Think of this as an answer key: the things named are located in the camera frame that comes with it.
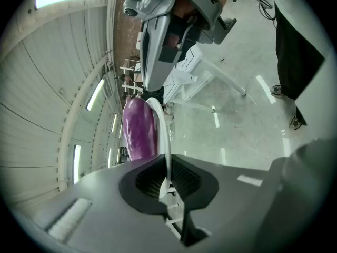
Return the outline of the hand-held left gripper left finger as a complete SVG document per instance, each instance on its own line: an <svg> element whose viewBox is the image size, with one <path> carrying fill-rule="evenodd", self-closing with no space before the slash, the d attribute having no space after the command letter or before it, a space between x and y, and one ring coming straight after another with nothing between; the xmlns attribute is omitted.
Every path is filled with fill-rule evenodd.
<svg viewBox="0 0 337 253"><path fill-rule="evenodd" d="M137 160L95 171L31 216L15 211L14 218L47 253L182 253L163 216L137 211L120 194L122 177L146 165Z"/></svg>

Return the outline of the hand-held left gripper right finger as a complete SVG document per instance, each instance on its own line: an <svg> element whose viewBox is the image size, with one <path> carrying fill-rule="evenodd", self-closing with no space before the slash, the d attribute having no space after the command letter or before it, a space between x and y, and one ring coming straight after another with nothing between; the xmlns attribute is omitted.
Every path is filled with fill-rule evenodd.
<svg viewBox="0 0 337 253"><path fill-rule="evenodd" d="M260 253L263 221L276 193L268 171L172 156L172 182L184 202L181 240L169 253Z"/></svg>

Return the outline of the white plate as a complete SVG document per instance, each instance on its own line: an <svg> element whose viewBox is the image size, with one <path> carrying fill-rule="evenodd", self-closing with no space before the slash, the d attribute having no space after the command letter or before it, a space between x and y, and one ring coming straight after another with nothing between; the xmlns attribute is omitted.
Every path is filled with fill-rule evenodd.
<svg viewBox="0 0 337 253"><path fill-rule="evenodd" d="M165 178L161 183L159 193L159 198L162 199L169 192L171 184L171 173L172 173L171 145L162 106L160 105L159 101L156 98L149 98L146 102L153 111L156 128L158 154L163 154L165 156L165 164L166 164Z"/></svg>

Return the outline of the purple eggplant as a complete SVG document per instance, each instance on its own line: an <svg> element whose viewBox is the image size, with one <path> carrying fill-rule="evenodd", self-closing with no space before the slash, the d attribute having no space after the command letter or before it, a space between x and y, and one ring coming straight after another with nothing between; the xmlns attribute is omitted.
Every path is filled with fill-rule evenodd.
<svg viewBox="0 0 337 253"><path fill-rule="evenodd" d="M130 99L123 110L123 134L131 161L157 155L157 136L152 109L141 98Z"/></svg>

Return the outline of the person's right hand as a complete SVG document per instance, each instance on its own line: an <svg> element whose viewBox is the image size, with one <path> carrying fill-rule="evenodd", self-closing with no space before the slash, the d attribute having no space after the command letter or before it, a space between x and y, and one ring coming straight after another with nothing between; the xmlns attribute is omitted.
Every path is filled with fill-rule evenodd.
<svg viewBox="0 0 337 253"><path fill-rule="evenodd" d="M166 46L175 48L180 43L184 36L186 29L193 25L199 29L208 30L210 25L188 0L176 0L172 19L166 35Z"/></svg>

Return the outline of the white table with black lines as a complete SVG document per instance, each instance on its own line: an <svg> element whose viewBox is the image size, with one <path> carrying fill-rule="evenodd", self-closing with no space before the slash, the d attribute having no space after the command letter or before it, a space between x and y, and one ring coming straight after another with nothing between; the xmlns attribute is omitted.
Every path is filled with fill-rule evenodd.
<svg viewBox="0 0 337 253"><path fill-rule="evenodd" d="M215 113L216 109L214 107L191 102L191 98L214 78L225 82L241 96L247 95L243 87L237 84L220 67L207 59L205 53L195 45L187 52L185 60L178 62L174 66L166 79L163 85L163 101L164 103L179 104Z"/></svg>

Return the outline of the white ceiling pipe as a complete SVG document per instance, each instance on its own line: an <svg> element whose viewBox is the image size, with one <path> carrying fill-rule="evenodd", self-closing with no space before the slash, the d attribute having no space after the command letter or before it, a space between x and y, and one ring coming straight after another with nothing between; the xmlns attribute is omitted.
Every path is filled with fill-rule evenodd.
<svg viewBox="0 0 337 253"><path fill-rule="evenodd" d="M99 73L99 70L106 64L108 60L108 55L105 55L101 60L94 66L88 77L85 79L84 83L81 85L78 93L69 109L67 114L65 124L63 127L60 147L58 151L58 189L59 192L64 191L67 188L67 153L71 138L71 129L76 122L76 117L80 112L80 105L88 92L90 85Z"/></svg>

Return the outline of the person's left shoe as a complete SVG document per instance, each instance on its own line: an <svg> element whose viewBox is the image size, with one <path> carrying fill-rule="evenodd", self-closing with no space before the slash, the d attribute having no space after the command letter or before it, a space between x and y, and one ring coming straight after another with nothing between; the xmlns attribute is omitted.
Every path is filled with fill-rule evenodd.
<svg viewBox="0 0 337 253"><path fill-rule="evenodd" d="M297 116L295 114L294 117L289 122L289 128L291 130L297 130L301 126L307 126L307 123L302 116Z"/></svg>

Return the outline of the person's shoe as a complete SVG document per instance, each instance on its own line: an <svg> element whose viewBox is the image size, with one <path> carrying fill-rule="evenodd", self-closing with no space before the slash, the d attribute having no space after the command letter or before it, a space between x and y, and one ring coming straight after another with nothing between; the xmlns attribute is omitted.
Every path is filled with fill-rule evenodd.
<svg viewBox="0 0 337 253"><path fill-rule="evenodd" d="M282 93L282 87L280 85L275 85L270 89L270 93L275 98L283 98L285 95Z"/></svg>
<svg viewBox="0 0 337 253"><path fill-rule="evenodd" d="M289 122L289 128L291 130L297 130L301 126L307 126L307 123L302 116L297 116L295 114L294 117Z"/></svg>

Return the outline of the person's right shoe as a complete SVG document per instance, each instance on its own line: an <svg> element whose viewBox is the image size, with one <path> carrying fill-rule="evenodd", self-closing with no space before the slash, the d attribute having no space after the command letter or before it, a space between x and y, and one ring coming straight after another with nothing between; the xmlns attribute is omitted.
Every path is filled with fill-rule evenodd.
<svg viewBox="0 0 337 253"><path fill-rule="evenodd" d="M270 93L275 98L283 98L285 95L282 93L282 87L280 85L275 85L270 89Z"/></svg>

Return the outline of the person's beige shirt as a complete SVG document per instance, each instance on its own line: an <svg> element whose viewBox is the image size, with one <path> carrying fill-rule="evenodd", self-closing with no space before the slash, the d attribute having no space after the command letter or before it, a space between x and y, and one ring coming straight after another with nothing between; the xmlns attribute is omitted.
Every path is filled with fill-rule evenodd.
<svg viewBox="0 0 337 253"><path fill-rule="evenodd" d="M289 23L324 57L337 60L337 52L318 16L306 0L274 0Z"/></svg>

